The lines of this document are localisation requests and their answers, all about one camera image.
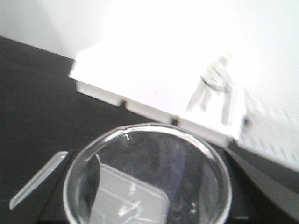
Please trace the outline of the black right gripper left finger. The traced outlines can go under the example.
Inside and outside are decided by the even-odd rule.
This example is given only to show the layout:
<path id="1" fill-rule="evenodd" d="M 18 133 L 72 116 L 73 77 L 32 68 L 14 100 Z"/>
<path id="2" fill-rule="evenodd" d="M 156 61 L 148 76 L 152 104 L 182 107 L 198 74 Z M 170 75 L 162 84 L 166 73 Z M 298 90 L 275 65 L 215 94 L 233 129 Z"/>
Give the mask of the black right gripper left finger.
<path id="1" fill-rule="evenodd" d="M 74 151 L 55 153 L 8 204 L 10 224 L 36 224 L 63 177 Z"/>

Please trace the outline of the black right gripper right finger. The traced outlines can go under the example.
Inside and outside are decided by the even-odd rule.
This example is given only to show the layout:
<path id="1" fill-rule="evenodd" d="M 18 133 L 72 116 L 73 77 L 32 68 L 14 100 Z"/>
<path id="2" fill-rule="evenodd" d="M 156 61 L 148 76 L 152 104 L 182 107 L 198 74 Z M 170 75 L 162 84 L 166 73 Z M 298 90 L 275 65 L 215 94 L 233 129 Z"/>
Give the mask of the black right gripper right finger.
<path id="1" fill-rule="evenodd" d="M 299 222 L 298 172 L 244 151 L 225 153 L 263 224 Z"/>

